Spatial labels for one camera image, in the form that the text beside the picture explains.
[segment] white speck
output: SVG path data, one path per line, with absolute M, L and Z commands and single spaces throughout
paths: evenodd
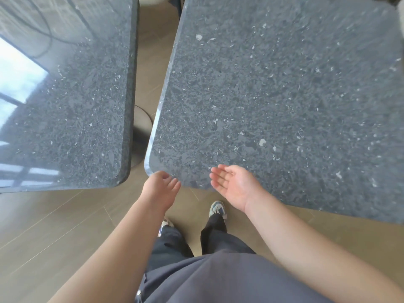
M 374 178 L 372 178 L 372 186 L 377 187 L 377 182 L 376 182 L 376 180 Z

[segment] white sneaker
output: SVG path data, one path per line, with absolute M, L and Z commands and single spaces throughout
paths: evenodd
M 164 219 L 163 219 L 163 222 L 161 223 L 161 227 L 160 227 L 160 229 L 159 229 L 159 231 L 158 231 L 157 237 L 160 237 L 160 236 L 161 236 L 161 232 L 162 232 L 163 228 L 164 228 L 166 225 L 171 226 L 171 227 L 174 227 L 174 224 L 173 224 L 169 219 L 164 218 Z
M 223 219 L 227 219 L 227 214 L 225 210 L 225 205 L 221 201 L 215 201 L 212 203 L 212 206 L 210 207 L 209 210 L 209 217 L 212 216 L 213 214 L 221 214 Z

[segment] round metal table base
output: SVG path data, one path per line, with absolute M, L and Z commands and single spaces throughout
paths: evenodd
M 153 123 L 139 106 L 134 106 L 131 168 L 139 165 L 146 155 Z

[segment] pants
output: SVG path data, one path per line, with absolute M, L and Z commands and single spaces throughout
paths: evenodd
M 201 231 L 201 246 L 202 255 L 212 254 L 222 249 L 256 254 L 242 240 L 227 234 L 225 221 L 220 214 L 209 217 L 208 223 Z M 146 272 L 190 257 L 194 257 L 194 254 L 179 230 L 166 225 L 162 229 L 161 236 L 154 243 Z

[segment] gray stone table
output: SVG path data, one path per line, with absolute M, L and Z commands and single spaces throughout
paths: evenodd
M 130 172 L 137 0 L 0 0 L 0 192 Z
M 145 160 L 185 186 L 239 164 L 284 203 L 404 222 L 395 9 L 372 0 L 186 0 Z

